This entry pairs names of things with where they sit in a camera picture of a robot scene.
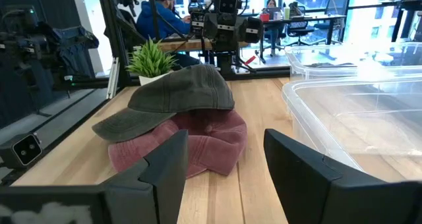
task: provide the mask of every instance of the potted plant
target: potted plant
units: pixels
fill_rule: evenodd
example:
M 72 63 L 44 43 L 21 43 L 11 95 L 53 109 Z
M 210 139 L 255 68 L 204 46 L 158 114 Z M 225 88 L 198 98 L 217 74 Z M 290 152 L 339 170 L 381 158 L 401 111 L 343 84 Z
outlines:
M 172 55 L 160 49 L 159 44 L 149 39 L 140 49 L 130 54 L 127 70 L 139 76 L 141 86 L 170 73 L 176 62 Z

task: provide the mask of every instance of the woman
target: woman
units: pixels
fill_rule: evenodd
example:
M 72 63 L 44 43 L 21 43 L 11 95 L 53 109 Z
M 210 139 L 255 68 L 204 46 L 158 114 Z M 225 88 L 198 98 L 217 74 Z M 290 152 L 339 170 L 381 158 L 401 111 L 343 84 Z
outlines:
M 268 0 L 266 2 L 266 7 L 277 7 L 276 0 Z M 271 56 L 276 54 L 276 43 L 279 37 L 281 37 L 283 33 L 284 25 L 280 26 L 268 26 L 266 29 L 268 30 L 266 34 L 270 36 L 271 39 Z

